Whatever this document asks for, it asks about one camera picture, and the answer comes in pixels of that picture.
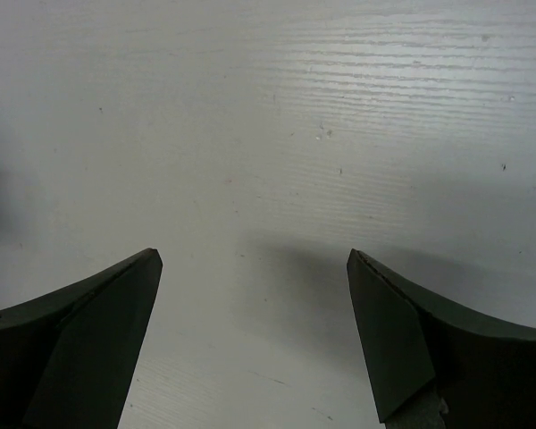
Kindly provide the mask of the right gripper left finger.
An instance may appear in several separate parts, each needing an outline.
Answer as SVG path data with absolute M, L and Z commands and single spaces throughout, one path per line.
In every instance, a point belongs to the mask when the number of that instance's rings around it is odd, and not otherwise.
M 163 262 L 148 248 L 0 310 L 0 428 L 115 428 Z

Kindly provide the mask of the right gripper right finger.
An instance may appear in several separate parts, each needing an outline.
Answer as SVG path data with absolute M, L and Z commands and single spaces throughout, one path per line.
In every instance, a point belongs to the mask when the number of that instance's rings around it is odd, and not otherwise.
M 536 328 L 485 315 L 359 250 L 348 284 L 388 428 L 536 428 Z

